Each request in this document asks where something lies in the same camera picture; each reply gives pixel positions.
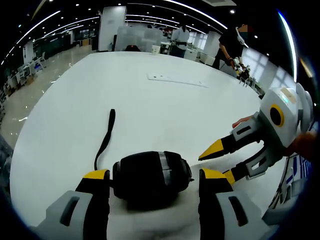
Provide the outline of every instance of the window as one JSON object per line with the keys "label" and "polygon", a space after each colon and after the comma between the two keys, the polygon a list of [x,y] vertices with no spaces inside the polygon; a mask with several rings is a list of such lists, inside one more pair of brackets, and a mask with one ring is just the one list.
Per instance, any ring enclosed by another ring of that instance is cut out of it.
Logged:
{"label": "window", "polygon": [[208,34],[200,34],[200,39],[196,44],[196,47],[199,49],[205,49],[205,45],[207,42]]}
{"label": "window", "polygon": [[197,36],[197,33],[194,32],[194,31],[191,31],[191,32],[190,32],[189,39],[188,39],[188,43],[194,44],[195,41],[196,41],[196,36]]}

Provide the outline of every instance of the black cable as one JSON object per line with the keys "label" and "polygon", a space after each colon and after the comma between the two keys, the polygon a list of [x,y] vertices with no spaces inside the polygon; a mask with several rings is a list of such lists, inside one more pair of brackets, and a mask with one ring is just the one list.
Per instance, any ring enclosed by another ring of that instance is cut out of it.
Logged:
{"label": "black cable", "polygon": [[106,135],[104,136],[104,139],[102,141],[100,149],[95,156],[95,160],[94,160],[94,170],[95,171],[98,170],[98,168],[97,168],[98,157],[100,156],[100,154],[102,154],[102,152],[106,149],[106,147],[109,144],[109,141],[111,138],[111,132],[112,132],[112,129],[114,128],[114,124],[115,124],[115,119],[116,119],[116,111],[114,109],[111,109],[110,116],[109,116],[109,123],[108,123],[108,131],[106,132]]}

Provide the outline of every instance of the white table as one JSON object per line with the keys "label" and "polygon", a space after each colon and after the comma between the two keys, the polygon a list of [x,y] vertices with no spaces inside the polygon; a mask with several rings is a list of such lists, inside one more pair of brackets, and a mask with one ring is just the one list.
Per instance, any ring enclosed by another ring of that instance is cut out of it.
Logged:
{"label": "white table", "polygon": [[[201,81],[208,88],[148,80],[147,73]],[[252,115],[259,106],[258,95],[251,88],[194,61],[142,52],[88,55],[48,89],[19,134],[10,176],[13,206],[28,226],[37,226],[49,205],[74,190],[94,169],[112,108],[116,111],[115,124],[111,141],[98,161],[99,169],[112,169],[115,162],[135,153],[172,151],[193,166],[197,178],[198,156],[228,135],[232,123]],[[202,164],[225,171],[261,146],[252,143]],[[276,192],[284,164],[277,163],[262,177],[240,180],[234,189],[246,192],[264,212]],[[128,235],[142,239],[159,232],[198,238],[197,187],[194,181],[174,206],[145,213],[128,213],[111,191],[108,239],[128,239]]]}

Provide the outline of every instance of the white cloth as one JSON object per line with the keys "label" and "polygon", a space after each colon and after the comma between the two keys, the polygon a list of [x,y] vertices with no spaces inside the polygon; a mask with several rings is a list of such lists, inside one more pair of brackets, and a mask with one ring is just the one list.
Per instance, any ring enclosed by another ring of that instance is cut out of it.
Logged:
{"label": "white cloth", "polygon": [[[175,30],[172,34],[171,40],[176,42],[187,42],[189,39],[190,33],[187,29],[185,31],[182,30],[182,27]],[[187,46],[185,45],[176,45],[181,50],[187,50]]]}

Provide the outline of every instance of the white partition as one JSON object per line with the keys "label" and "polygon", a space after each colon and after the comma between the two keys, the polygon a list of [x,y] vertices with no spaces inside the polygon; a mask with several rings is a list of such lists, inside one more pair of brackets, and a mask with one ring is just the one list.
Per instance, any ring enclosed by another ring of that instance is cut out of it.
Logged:
{"label": "white partition", "polygon": [[119,26],[125,25],[127,7],[110,6],[103,9],[99,32],[99,51],[111,51]]}
{"label": "white partition", "polygon": [[162,36],[162,31],[155,28],[120,26],[114,50],[124,51],[127,46],[135,45],[141,52],[151,53],[152,45],[161,45]]}

